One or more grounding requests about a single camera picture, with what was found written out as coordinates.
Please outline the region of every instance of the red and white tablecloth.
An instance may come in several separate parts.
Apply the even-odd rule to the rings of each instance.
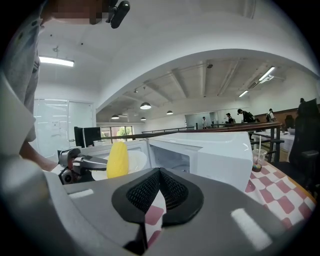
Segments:
[[[289,229],[307,219],[315,208],[311,196],[288,176],[266,163],[261,172],[251,172],[245,194],[274,213]],[[150,246],[161,232],[162,215],[166,213],[166,203],[159,192],[145,215],[145,230]]]

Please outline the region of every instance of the office chair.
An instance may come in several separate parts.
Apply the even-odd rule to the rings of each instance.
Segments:
[[[286,128],[295,128],[295,119],[293,118],[293,116],[291,114],[288,114],[285,117],[285,127]]]
[[[316,99],[299,106],[289,162],[272,164],[308,190],[319,182],[320,118]]]

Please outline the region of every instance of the yellow corn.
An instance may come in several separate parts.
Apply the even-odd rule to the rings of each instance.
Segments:
[[[129,158],[127,145],[122,141],[113,144],[108,162],[106,164],[106,176],[115,178],[128,174]]]

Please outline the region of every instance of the gray shirt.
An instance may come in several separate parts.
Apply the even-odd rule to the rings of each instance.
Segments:
[[[35,90],[39,80],[40,59],[37,53],[42,7],[30,15],[13,36],[3,58],[3,71],[19,100],[33,114]],[[26,141],[36,139],[35,126]]]

